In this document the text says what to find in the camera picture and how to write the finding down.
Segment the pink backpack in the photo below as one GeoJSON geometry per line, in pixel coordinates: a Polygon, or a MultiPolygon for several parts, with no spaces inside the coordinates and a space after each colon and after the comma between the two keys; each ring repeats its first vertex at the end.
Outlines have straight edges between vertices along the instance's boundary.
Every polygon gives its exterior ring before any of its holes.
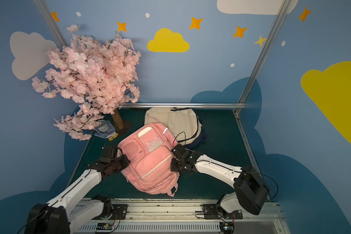
{"type": "Polygon", "coordinates": [[[141,192],[173,197],[179,179],[179,173],[171,171],[172,149],[176,145],[173,134],[163,124],[143,126],[118,145],[130,160],[122,174],[141,192]]]}

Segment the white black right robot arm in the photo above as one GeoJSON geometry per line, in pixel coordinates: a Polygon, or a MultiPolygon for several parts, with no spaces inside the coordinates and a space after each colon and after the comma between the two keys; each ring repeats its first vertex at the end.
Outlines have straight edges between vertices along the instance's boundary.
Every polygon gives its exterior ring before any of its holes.
{"type": "Polygon", "coordinates": [[[228,165],[206,154],[186,149],[181,144],[177,144],[171,153],[174,155],[171,161],[172,172],[194,171],[206,174],[234,189],[233,193],[223,195],[212,211],[207,213],[221,218],[227,218],[239,210],[245,210],[252,215],[260,214],[270,188],[252,166],[228,165]]]}

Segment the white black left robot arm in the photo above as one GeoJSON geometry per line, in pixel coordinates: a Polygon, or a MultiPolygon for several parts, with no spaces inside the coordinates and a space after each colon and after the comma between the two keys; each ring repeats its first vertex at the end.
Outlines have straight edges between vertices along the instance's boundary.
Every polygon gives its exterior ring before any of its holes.
{"type": "Polygon", "coordinates": [[[46,204],[36,204],[29,212],[23,230],[26,234],[73,234],[96,217],[117,217],[111,199],[97,196],[88,204],[76,209],[85,195],[103,179],[120,173],[130,160],[117,146],[106,146],[102,157],[90,164],[70,186],[46,204]]]}

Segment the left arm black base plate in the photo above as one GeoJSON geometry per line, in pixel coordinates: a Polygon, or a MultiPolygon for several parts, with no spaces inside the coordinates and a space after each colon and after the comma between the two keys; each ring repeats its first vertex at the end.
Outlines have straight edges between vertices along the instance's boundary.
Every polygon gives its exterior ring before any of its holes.
{"type": "Polygon", "coordinates": [[[102,220],[125,220],[127,215],[127,204],[113,204],[108,214],[105,214],[102,220]]]}

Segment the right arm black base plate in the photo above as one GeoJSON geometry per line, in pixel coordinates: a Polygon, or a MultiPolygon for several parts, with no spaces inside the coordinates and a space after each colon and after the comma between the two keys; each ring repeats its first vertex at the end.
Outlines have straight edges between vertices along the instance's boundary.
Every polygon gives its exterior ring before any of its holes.
{"type": "Polygon", "coordinates": [[[216,204],[202,204],[201,208],[204,219],[243,219],[243,214],[241,210],[228,213],[216,204]]]}

